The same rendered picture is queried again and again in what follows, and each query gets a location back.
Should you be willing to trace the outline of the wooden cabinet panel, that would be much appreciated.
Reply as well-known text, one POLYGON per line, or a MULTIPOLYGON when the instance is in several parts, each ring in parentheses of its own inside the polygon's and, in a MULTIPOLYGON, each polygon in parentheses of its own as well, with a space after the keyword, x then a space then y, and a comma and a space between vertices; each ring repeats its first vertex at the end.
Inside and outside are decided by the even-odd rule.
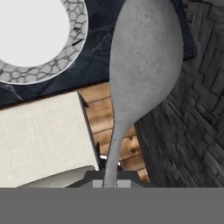
MULTIPOLYGON (((106 157, 113 129, 109 84, 82 87, 79 93, 87 103, 87 119, 94 141, 100 145, 101 155, 106 157)), ((122 140, 120 162, 124 170, 137 171, 143 182, 150 182, 134 126, 129 128, 122 140)))

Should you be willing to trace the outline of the grey spoon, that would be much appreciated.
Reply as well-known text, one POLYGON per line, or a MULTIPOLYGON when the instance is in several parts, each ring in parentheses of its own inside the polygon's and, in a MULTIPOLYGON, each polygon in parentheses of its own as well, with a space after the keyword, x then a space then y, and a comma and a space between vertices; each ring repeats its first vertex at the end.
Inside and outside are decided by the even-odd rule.
POLYGON ((125 0, 115 23, 109 59, 113 131, 102 182, 114 188, 123 137, 173 90, 184 43, 171 0, 125 0))

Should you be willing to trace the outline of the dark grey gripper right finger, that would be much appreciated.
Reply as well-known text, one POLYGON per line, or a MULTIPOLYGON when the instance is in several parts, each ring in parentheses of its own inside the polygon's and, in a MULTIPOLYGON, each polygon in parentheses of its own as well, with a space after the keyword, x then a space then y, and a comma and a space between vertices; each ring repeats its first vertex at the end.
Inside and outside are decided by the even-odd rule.
POLYGON ((117 188, 131 188, 143 187, 143 183, 136 171, 119 171, 117 173, 116 187, 117 188))

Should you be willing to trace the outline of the white chair seat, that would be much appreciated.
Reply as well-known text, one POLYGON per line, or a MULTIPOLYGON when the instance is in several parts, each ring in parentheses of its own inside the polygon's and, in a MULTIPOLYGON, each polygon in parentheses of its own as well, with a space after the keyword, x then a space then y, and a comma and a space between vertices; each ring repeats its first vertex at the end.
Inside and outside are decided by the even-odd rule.
POLYGON ((0 108, 0 188, 64 188, 98 169, 78 92, 0 108))

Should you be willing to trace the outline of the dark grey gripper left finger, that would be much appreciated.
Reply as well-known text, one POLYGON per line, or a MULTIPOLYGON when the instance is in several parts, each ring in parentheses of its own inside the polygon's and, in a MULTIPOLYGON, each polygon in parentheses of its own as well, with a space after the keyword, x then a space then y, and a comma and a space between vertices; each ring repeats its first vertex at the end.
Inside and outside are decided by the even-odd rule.
POLYGON ((92 188, 102 188, 102 181, 104 178, 104 171, 87 171, 84 178, 72 183, 68 188, 78 188, 84 185, 92 188))

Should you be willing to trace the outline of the white plate with grey rim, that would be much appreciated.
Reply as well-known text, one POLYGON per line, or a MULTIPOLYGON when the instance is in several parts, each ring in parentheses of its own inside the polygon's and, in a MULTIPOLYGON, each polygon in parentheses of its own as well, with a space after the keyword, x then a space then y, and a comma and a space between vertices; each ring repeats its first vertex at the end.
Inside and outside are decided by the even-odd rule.
POLYGON ((38 84, 62 74, 87 36, 85 0, 0 0, 0 83, 38 84))

